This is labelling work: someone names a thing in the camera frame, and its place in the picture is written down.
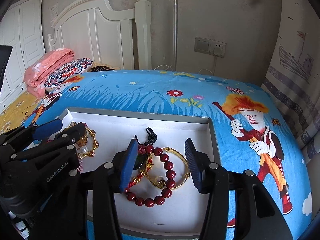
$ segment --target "wall socket panel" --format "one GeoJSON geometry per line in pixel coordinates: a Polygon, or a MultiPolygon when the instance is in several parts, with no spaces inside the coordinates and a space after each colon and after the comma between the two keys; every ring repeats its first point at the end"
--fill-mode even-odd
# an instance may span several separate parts
{"type": "Polygon", "coordinates": [[[214,55],[213,51],[216,47],[222,47],[221,55],[218,57],[224,58],[226,52],[227,44],[221,41],[214,41],[209,39],[204,39],[200,37],[195,38],[195,52],[205,53],[214,55]]]}

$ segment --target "metal pole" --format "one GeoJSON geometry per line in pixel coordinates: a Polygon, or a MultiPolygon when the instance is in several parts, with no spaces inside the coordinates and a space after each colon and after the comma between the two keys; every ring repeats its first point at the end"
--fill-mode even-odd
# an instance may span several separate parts
{"type": "Polygon", "coordinates": [[[177,71],[178,0],[173,2],[173,71],[177,71]]]}

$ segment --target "white cable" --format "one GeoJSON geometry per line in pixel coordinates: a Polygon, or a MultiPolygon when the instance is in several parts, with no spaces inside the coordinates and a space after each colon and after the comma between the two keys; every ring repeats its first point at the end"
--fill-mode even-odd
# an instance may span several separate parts
{"type": "Polygon", "coordinates": [[[173,69],[171,68],[172,65],[171,65],[171,66],[168,66],[168,65],[160,65],[160,66],[158,66],[158,67],[162,67],[162,66],[166,66],[166,67],[167,67],[166,69],[163,68],[163,70],[168,70],[168,68],[170,68],[170,69],[173,71],[173,69]]]}
{"type": "Polygon", "coordinates": [[[217,57],[218,57],[217,55],[214,55],[214,59],[213,59],[213,66],[212,66],[212,68],[213,68],[213,72],[212,72],[211,70],[209,70],[209,69],[202,68],[202,69],[200,69],[200,70],[199,70],[198,74],[200,74],[201,70],[207,70],[207,71],[209,71],[209,72],[212,74],[212,76],[213,76],[213,75],[214,75],[214,72],[215,72],[215,70],[216,70],[217,57]]]}

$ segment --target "headboard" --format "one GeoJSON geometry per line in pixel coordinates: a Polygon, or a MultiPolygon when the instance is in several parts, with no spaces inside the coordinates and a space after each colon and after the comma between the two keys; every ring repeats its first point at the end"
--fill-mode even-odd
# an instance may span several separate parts
{"type": "Polygon", "coordinates": [[[132,19],[137,26],[139,69],[151,69],[151,3],[138,0],[133,9],[115,11],[109,0],[77,0],[66,7],[48,34],[49,49],[73,49],[75,58],[121,69],[134,69],[132,19]]]}

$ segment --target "white cloud print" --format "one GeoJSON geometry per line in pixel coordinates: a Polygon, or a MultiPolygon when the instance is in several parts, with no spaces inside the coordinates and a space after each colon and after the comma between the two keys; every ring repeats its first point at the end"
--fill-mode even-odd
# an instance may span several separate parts
{"type": "Polygon", "coordinates": [[[306,198],[302,205],[302,214],[308,216],[311,214],[312,211],[312,198],[311,198],[311,192],[308,195],[308,198],[306,198]]]}

